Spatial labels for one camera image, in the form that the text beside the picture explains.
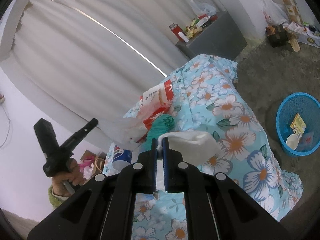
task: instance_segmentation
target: basket rim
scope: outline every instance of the basket rim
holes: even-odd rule
[[[287,146],[287,144],[284,142],[284,140],[282,139],[282,136],[281,136],[281,133],[280,133],[280,128],[279,128],[279,117],[280,117],[280,112],[281,112],[281,109],[283,108],[284,104],[290,99],[290,98],[293,98],[295,96],[306,96],[306,97],[309,97],[311,98],[313,101],[316,102],[316,104],[318,105],[318,107],[320,108],[320,103],[318,102],[317,99],[315,99],[312,95],[309,95],[307,93],[303,93],[303,92],[298,92],[298,93],[294,93],[294,94],[291,94],[289,96],[287,96],[281,103],[281,105],[279,106],[278,108],[278,111],[277,111],[277,116],[276,116],[276,129],[277,129],[277,134],[278,134],[278,137],[281,141],[281,144],[283,145],[283,147],[289,151],[290,153],[294,154],[294,155],[298,155],[298,156],[306,156],[306,155],[309,155],[311,153],[313,153],[319,146],[320,146],[320,141],[317,143],[317,145],[315,147],[313,147],[310,151],[307,151],[307,152],[297,152],[295,150],[292,150],[291,148],[289,148]]]

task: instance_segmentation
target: curtain fold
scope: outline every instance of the curtain fold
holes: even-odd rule
[[[30,0],[12,54],[74,113],[113,119],[164,78],[155,66],[169,74],[187,62],[169,29],[194,17],[187,1]]]

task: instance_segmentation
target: silver screw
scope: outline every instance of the silver screw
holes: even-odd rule
[[[188,164],[187,164],[187,163],[179,163],[179,164],[178,164],[178,167],[179,167],[180,169],[186,169],[186,168],[188,167]]]
[[[143,165],[141,163],[135,163],[132,167],[135,170],[140,170],[140,169],[142,169]]]
[[[94,179],[96,181],[103,181],[104,180],[104,175],[103,174],[97,174],[96,176],[94,176]]]
[[[226,179],[226,175],[224,174],[224,173],[218,173],[217,175],[216,175],[216,178],[218,179],[218,180],[225,180]]]

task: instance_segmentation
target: light strip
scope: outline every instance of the light strip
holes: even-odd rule
[[[83,11],[80,11],[77,8],[74,7],[69,7],[73,10],[76,10],[77,12],[81,13],[82,15],[86,16],[87,18],[89,18],[90,20],[94,21],[95,23],[99,24],[101,27],[105,28],[107,31],[109,31],[110,33],[112,33],[114,36],[116,36],[118,39],[120,39],[123,43],[125,43],[127,46],[129,46],[131,49],[133,49],[136,53],[138,53],[143,59],[145,59],[147,62],[149,62],[154,68],[156,68],[156,70],[158,70],[164,77],[167,77],[167,75],[161,70],[159,69],[155,64],[153,64],[148,58],[146,58],[144,55],[142,55],[139,51],[137,51],[134,47],[132,47],[129,43],[127,43],[124,39],[120,38],[117,34],[115,34],[113,31],[109,30],[107,27],[105,27],[104,25],[102,25],[100,22],[98,22],[97,20],[93,19],[92,17],[90,17],[89,15],[87,15],[86,13],[84,13]]]

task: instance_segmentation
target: concrete floor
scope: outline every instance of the concrete floor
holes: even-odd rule
[[[320,49],[301,44],[294,52],[289,44],[258,46],[238,66],[237,90],[267,132],[270,147],[283,170],[297,173],[304,191],[297,205],[281,220],[293,239],[320,207],[320,148],[305,157],[291,158],[280,146],[276,111],[288,95],[306,92],[320,101]]]

